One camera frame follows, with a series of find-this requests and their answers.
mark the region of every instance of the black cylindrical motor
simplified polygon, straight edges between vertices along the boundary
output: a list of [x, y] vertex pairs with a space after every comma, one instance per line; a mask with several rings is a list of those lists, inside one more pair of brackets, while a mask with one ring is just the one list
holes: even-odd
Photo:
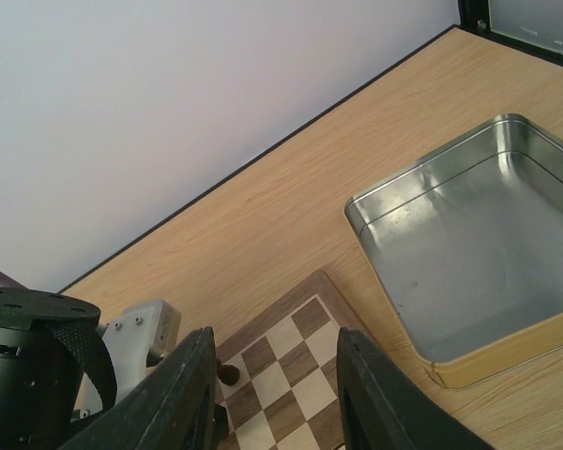
[[0, 288], [0, 449], [55, 448], [67, 438], [83, 372], [54, 329], [96, 328], [99, 316], [75, 298]]

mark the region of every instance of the dark square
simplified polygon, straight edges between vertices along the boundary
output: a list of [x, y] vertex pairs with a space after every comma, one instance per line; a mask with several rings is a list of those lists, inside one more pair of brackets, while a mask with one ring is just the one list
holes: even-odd
[[338, 396], [338, 375], [336, 374], [336, 357], [334, 356], [333, 359], [330, 359], [325, 364], [321, 366], [321, 370], [323, 374], [327, 378], [327, 382], [331, 386], [331, 388], [336, 393], [336, 397]]
[[309, 427], [320, 448], [337, 448], [344, 442], [340, 402], [335, 400], [309, 421]]
[[316, 298], [292, 315], [303, 338], [308, 338], [315, 331], [329, 322], [329, 316]]
[[217, 450], [240, 450], [240, 444], [237, 441], [236, 434], [234, 432], [229, 433], [227, 438], [219, 442]]
[[250, 348], [242, 353], [246, 370], [251, 378], [256, 377], [263, 370], [277, 361], [275, 353], [266, 337], [257, 340]]
[[305, 342], [300, 342], [285, 354], [280, 359], [280, 366], [292, 387], [319, 367]]
[[306, 422], [292, 391], [267, 406], [265, 417], [276, 443]]
[[240, 428], [261, 411], [261, 403], [252, 382], [242, 386], [225, 401], [235, 429]]

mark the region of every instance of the chessboard border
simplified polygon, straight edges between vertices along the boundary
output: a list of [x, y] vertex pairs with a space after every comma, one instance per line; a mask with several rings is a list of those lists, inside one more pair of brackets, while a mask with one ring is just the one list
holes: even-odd
[[293, 289], [270, 305], [254, 319], [243, 325], [216, 349], [217, 357], [229, 361], [262, 336], [276, 323], [292, 313], [304, 302], [318, 295], [340, 327], [357, 329], [369, 335], [369, 331], [356, 312], [344, 299], [327, 273], [316, 270], [300, 281]]

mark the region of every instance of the metal tin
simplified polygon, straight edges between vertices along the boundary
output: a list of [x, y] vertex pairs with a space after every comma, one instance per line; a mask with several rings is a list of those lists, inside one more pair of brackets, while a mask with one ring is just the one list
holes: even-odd
[[521, 115], [438, 148], [345, 213], [439, 383], [463, 387], [563, 345], [563, 142]]

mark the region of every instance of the black edge trim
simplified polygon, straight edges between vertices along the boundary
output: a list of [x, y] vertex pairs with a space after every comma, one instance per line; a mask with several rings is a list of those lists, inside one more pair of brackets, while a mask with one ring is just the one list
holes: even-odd
[[177, 211], [175, 211], [174, 213], [172, 213], [170, 216], [166, 217], [165, 219], [161, 220], [159, 223], [157, 223], [154, 227], [152, 227], [151, 229], [149, 229], [148, 231], [142, 233], [140, 236], [136, 237], [134, 240], [132, 240], [130, 243], [128, 243], [126, 246], [122, 247], [120, 250], [118, 250], [117, 252], [113, 253], [113, 255], [111, 255], [110, 257], [108, 257], [107, 259], [105, 259], [104, 261], [102, 261], [101, 263], [99, 263], [98, 265], [96, 265], [95, 267], [93, 267], [92, 269], [88, 270], [87, 272], [85, 272], [83, 275], [81, 275], [80, 277], [76, 278], [75, 280], [73, 280], [72, 282], [70, 282], [70, 284], [68, 284], [67, 286], [65, 286], [63, 289], [61, 289], [60, 291], [58, 291], [58, 293], [63, 293], [64, 291], [66, 291], [67, 289], [70, 289], [71, 287], [73, 287], [75, 284], [77, 284], [78, 282], [80, 282], [82, 279], [90, 276], [92, 273], [96, 272], [98, 269], [100, 269], [103, 265], [105, 265], [106, 263], [109, 263], [111, 260], [113, 260], [114, 258], [116, 258], [117, 256], [119, 256], [121, 253], [123, 253], [125, 250], [127, 250], [128, 248], [132, 247], [133, 245], [137, 244], [139, 241], [141, 241], [142, 239], [144, 239], [145, 237], [147, 237], [149, 234], [151, 234], [152, 232], [156, 231], [158, 228], [160, 228], [162, 225], [164, 225], [165, 223], [167, 223], [169, 220], [171, 220], [172, 218], [175, 218], [177, 215], [179, 215], [180, 213], [183, 213], [186, 209], [190, 208], [192, 205], [194, 205], [195, 203], [199, 202], [200, 200], [202, 200], [205, 196], [207, 196], [208, 194], [210, 194], [212, 191], [214, 191], [217, 188], [220, 188], [221, 186], [223, 186], [225, 183], [227, 183], [229, 180], [231, 180], [232, 178], [234, 178], [236, 175], [238, 175], [239, 173], [243, 172], [245, 169], [249, 168], [252, 164], [254, 164], [255, 162], [257, 162], [259, 159], [267, 156], [269, 153], [271, 153], [273, 150], [275, 150], [276, 148], [278, 148], [279, 146], [281, 146], [282, 144], [286, 143], [287, 141], [289, 141], [290, 139], [294, 138], [299, 132], [301, 132], [302, 130], [304, 130], [307, 127], [310, 127], [312, 124], [314, 124], [315, 122], [317, 122], [319, 119], [321, 119], [324, 115], [327, 115], [328, 113], [332, 112], [333, 110], [335, 110], [336, 108], [338, 108], [340, 105], [342, 105], [346, 100], [348, 100], [349, 98], [355, 96], [356, 94], [358, 94], [360, 91], [364, 90], [365, 88], [367, 88], [369, 85], [371, 85], [372, 83], [375, 83], [377, 80], [379, 80], [380, 78], [382, 78], [384, 75], [388, 74], [389, 72], [391, 72], [392, 70], [394, 70], [395, 68], [397, 68], [399, 65], [401, 65], [402, 63], [404, 63], [407, 59], [415, 56], [417, 53], [421, 52], [423, 49], [425, 49], [426, 47], [428, 47], [430, 44], [436, 42], [438, 39], [440, 39], [441, 37], [443, 37], [446, 33], [448, 33], [450, 30], [456, 28], [457, 25], [451, 25], [450, 27], [448, 27], [446, 30], [440, 32], [439, 34], [437, 34], [436, 36], [432, 37], [430, 40], [428, 40], [427, 42], [425, 42], [423, 45], [417, 47], [414, 51], [412, 51], [410, 54], [408, 54], [407, 56], [405, 56], [404, 58], [402, 58], [401, 60], [399, 60], [398, 62], [396, 62], [395, 64], [393, 64], [392, 66], [388, 67], [386, 70], [384, 70], [383, 72], [381, 72], [380, 74], [376, 75], [375, 77], [371, 78], [368, 82], [362, 84], [360, 87], [358, 87], [357, 89], [355, 89], [353, 92], [351, 92], [350, 94], [348, 94], [346, 97], [342, 98], [341, 100], [337, 101], [336, 103], [334, 103], [333, 105], [331, 105], [329, 108], [327, 108], [326, 110], [324, 110], [323, 112], [321, 112], [320, 114], [318, 114], [317, 116], [315, 116], [313, 119], [311, 119], [309, 122], [307, 122], [306, 124], [304, 124], [303, 126], [297, 128], [296, 130], [292, 131], [290, 134], [288, 134], [285, 138], [281, 139], [280, 141], [274, 143], [273, 145], [271, 145], [269, 148], [267, 148], [267, 150], [265, 150], [263, 153], [257, 155], [256, 157], [254, 157], [253, 159], [251, 159], [250, 161], [248, 161], [246, 164], [244, 164], [242, 167], [240, 167], [239, 169], [237, 169], [236, 171], [232, 172], [231, 174], [229, 174], [228, 176], [226, 176], [225, 178], [223, 178], [221, 181], [219, 181], [219, 183], [217, 183], [215, 186], [211, 187], [210, 189], [206, 190], [205, 192], [203, 192], [202, 194], [200, 194], [198, 197], [196, 197], [195, 199], [189, 201], [188, 203], [186, 203], [185, 205], [183, 205], [181, 208], [179, 208]]

